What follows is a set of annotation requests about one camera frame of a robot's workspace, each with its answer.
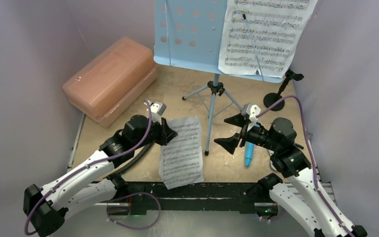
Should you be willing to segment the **blue toy microphone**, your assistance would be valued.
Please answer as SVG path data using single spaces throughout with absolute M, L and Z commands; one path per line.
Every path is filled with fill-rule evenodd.
M 246 142 L 245 144 L 245 153 L 244 153 L 244 165 L 245 167 L 249 167 L 252 162 L 253 154 L 254 154 L 255 144 Z

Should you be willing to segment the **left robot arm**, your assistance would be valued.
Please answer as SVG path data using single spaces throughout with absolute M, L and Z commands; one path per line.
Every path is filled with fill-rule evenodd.
M 168 145 L 177 135 L 165 118 L 154 114 L 132 116 L 83 163 L 48 184 L 32 184 L 25 189 L 25 235 L 47 237 L 69 217 L 93 204 L 125 200 L 127 188 L 121 178 L 109 175 L 97 184 L 94 180 L 132 159 L 135 150 L 153 143 Z

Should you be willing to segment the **sheet music bottom page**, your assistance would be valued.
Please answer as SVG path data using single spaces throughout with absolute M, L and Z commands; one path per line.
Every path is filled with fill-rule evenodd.
M 159 176 L 169 190 L 204 181 L 201 147 L 202 126 L 197 116 L 167 121 L 178 133 L 161 147 Z

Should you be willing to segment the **sheet music top page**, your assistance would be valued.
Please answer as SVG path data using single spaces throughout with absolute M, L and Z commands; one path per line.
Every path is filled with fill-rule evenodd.
M 218 69 L 227 75 L 282 81 L 315 0 L 229 0 Z

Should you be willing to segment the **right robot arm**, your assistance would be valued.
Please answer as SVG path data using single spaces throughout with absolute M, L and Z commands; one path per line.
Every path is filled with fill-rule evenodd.
M 264 201 L 273 200 L 282 206 L 307 232 L 310 237 L 366 237 L 361 225 L 353 224 L 339 210 L 322 184 L 316 179 L 315 166 L 309 162 L 295 144 L 297 136 L 292 122 L 276 118 L 269 129 L 254 125 L 246 116 L 237 114 L 226 118 L 229 123 L 241 128 L 229 138 L 217 138 L 215 143 L 230 154 L 246 142 L 273 151 L 270 157 L 275 169 L 298 191 L 295 195 L 287 185 L 269 174 L 260 179 L 247 193 L 258 194 Z

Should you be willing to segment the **black microphone desk stand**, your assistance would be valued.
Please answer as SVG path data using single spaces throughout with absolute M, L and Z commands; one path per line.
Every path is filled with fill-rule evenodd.
M 295 81 L 300 81 L 304 78 L 303 74 L 297 74 L 293 72 L 291 69 L 288 69 L 288 71 L 285 73 L 285 78 L 282 81 L 282 84 L 279 87 L 279 90 L 277 93 L 268 93 L 264 99 L 263 99 L 263 104 L 265 107 L 268 109 L 270 108 L 273 104 L 275 104 L 278 100 L 282 99 L 282 92 L 285 90 L 287 85 L 289 84 L 290 81 L 295 80 Z

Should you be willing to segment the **blue music stand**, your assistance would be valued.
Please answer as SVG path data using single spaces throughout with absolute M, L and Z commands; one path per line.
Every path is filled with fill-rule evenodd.
M 223 73 L 218 68 L 219 50 L 225 22 L 225 0 L 156 0 L 154 2 L 154 60 L 161 65 L 180 67 L 214 74 L 205 86 L 185 95 L 187 100 L 204 90 L 211 91 L 206 106 L 208 130 L 204 154 L 210 152 L 211 130 L 215 102 L 226 95 L 239 110 L 239 103 L 219 81 Z

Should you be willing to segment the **pink plastic storage box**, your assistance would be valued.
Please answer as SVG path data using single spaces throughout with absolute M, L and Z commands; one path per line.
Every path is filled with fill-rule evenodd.
M 156 77 L 153 51 L 122 37 L 64 83 L 63 91 L 71 104 L 108 128 Z

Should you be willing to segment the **sheet music page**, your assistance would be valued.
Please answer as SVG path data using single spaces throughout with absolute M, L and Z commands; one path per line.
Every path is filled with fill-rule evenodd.
M 201 147 L 202 126 L 197 116 L 167 121 L 178 133 L 161 147 L 159 176 L 169 190 L 204 181 Z
M 227 75 L 282 81 L 315 0 L 229 0 L 218 69 Z

